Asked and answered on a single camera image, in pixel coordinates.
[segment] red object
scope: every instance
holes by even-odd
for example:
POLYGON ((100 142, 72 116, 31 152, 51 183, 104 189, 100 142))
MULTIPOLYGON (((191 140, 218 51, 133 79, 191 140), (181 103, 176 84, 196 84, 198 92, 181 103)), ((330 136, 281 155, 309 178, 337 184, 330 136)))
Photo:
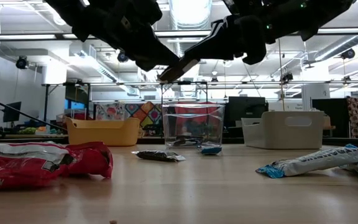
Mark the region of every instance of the red object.
POLYGON ((0 144, 0 189, 46 186, 72 160, 69 151, 56 144, 0 144))
MULTIPOLYGON (((200 105, 215 105, 215 103, 211 102, 204 102, 204 103, 197 103, 200 105)), ((195 118, 181 118, 177 117, 177 133, 182 132, 182 127, 185 125, 186 121, 191 120, 192 122, 196 122, 198 124, 206 123, 207 122, 207 114, 216 111, 218 107, 209 107, 209 108, 185 108, 185 107, 176 107, 175 112, 176 114, 205 114, 205 116, 199 116, 195 118)), ((210 124, 219 124, 219 121, 214 121, 212 116, 209 119, 210 124)))
POLYGON ((93 174, 111 178, 112 154, 103 142, 89 142, 67 146, 74 161, 68 174, 93 174))

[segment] colorful quilt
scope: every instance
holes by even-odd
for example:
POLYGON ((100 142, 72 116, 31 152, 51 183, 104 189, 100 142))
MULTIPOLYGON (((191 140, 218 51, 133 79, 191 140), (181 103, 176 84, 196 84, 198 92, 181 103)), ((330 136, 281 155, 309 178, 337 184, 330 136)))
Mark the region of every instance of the colorful quilt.
MULTIPOLYGON (((124 121, 126 118, 140 120, 140 130, 148 124, 162 125, 161 104, 146 102, 137 103, 112 103, 96 106, 96 119, 104 121, 124 121)), ((155 131, 144 131, 145 136, 152 136, 155 131)))
POLYGON ((96 105, 96 119, 98 121, 124 121, 125 115, 124 103, 96 105))
POLYGON ((142 104, 128 103, 125 109, 129 118, 137 118, 140 125, 145 127, 148 124, 162 124, 161 104, 146 102, 142 104))

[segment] white plastic bin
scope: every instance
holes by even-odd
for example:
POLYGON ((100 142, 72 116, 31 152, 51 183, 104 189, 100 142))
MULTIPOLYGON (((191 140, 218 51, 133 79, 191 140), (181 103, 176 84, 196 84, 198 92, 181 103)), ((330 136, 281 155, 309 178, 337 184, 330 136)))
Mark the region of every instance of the white plastic bin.
POLYGON ((246 146, 263 149, 319 149, 323 141, 322 111, 264 112, 259 124, 242 119, 246 146))

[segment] ceiling pipe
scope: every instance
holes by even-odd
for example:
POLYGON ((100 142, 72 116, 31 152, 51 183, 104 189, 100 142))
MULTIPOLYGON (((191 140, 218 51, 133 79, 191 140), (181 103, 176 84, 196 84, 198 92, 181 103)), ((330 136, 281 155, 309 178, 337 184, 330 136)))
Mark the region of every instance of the ceiling pipe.
POLYGON ((358 35, 345 36, 334 43, 330 44, 328 47, 319 50, 314 55, 314 60, 323 61, 329 58, 335 57, 352 47, 358 45, 358 35))

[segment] wall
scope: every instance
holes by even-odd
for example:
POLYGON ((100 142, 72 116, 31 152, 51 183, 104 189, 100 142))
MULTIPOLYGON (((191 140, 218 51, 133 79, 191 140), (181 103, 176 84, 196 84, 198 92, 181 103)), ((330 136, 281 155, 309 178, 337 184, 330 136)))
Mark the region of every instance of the wall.
MULTIPOLYGON (((19 70, 15 63, 0 57, 0 102, 4 104, 22 102, 21 111, 37 117, 40 110, 40 98, 43 95, 41 89, 41 68, 34 70, 19 70)), ((3 112, 0 112, 0 125, 6 125, 2 121, 3 112)), ((20 116, 17 124, 28 121, 29 118, 20 116)))

